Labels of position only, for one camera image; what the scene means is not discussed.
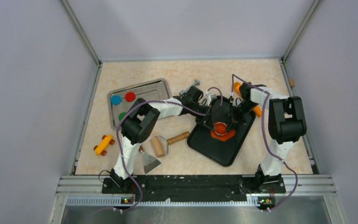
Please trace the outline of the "orange-red dough piece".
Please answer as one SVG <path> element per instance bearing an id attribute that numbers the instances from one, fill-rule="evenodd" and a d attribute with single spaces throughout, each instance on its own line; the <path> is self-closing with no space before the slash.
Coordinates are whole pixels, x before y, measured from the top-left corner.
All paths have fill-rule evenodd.
<path id="1" fill-rule="evenodd" d="M 235 136 L 235 130 L 227 130 L 227 124 L 223 122 L 214 122 L 214 130 L 210 131 L 211 137 L 222 142 L 228 141 Z"/>

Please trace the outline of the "black baking tray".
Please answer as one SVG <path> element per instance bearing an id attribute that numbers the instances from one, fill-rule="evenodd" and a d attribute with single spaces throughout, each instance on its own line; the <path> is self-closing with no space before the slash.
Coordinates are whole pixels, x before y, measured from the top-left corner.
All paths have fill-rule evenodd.
<path id="1" fill-rule="evenodd" d="M 220 105 L 220 97 L 211 102 L 212 111 L 217 111 L 210 117 L 202 117 L 189 137 L 187 138 L 187 145 L 202 154 L 203 156 L 213 160 L 221 166 L 231 166 L 242 147 L 252 125 L 256 118 L 254 112 L 244 115 L 245 123 L 239 125 L 234 129 L 235 135 L 226 141 L 214 138 L 212 135 L 214 131 L 211 130 L 213 125 L 217 122 L 228 124 L 230 101 L 223 97 L 223 103 Z"/>

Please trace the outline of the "wooden dough roller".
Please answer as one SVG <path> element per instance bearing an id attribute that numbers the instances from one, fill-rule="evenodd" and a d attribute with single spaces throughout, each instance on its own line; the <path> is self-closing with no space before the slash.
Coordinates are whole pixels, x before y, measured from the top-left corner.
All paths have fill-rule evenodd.
<path id="1" fill-rule="evenodd" d="M 183 132 L 169 139 L 165 139 L 164 137 L 157 135 L 151 139 L 151 145 L 154 149 L 156 156 L 158 158 L 162 158 L 169 154 L 170 145 L 188 138 L 189 135 L 189 132 Z"/>

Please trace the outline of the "wooden handled metal scraper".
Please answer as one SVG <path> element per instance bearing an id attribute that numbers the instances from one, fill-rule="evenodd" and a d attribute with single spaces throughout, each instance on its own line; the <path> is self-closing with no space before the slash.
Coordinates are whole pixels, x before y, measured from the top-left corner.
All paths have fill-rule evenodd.
<path id="1" fill-rule="evenodd" d="M 146 153 L 142 146 L 139 148 L 139 152 L 142 155 L 142 162 L 144 166 L 144 172 L 148 175 L 150 172 L 158 168 L 162 163 L 155 157 Z"/>

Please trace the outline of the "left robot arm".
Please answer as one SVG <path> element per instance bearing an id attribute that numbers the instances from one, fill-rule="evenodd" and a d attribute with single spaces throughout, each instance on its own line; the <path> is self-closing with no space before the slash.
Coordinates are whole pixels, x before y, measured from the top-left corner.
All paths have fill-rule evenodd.
<path id="1" fill-rule="evenodd" d="M 212 109 L 212 102 L 217 98 L 222 100 L 223 96 L 190 86 L 179 95 L 165 100 L 137 99 L 119 122 L 116 130 L 119 156 L 110 171 L 113 187 L 120 193 L 130 189 L 129 178 L 133 175 L 136 154 L 141 144 L 151 135 L 159 119 L 185 114 L 194 116 L 196 121 L 211 118 L 216 113 Z"/>

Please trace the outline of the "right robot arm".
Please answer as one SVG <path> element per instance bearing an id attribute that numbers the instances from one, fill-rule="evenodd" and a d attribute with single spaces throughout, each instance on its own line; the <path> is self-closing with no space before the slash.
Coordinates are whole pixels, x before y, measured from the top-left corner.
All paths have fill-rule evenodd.
<path id="1" fill-rule="evenodd" d="M 235 82 L 232 90 L 240 95 L 242 101 L 230 106 L 227 131 L 245 124 L 245 116 L 261 105 L 262 112 L 268 111 L 268 127 L 262 124 L 263 140 L 266 141 L 268 135 L 271 137 L 271 142 L 266 144 L 266 156 L 254 178 L 244 181 L 243 190 L 265 193 L 282 187 L 282 167 L 286 164 L 286 156 L 307 131 L 301 98 L 284 96 L 264 85 L 250 83 Z"/>

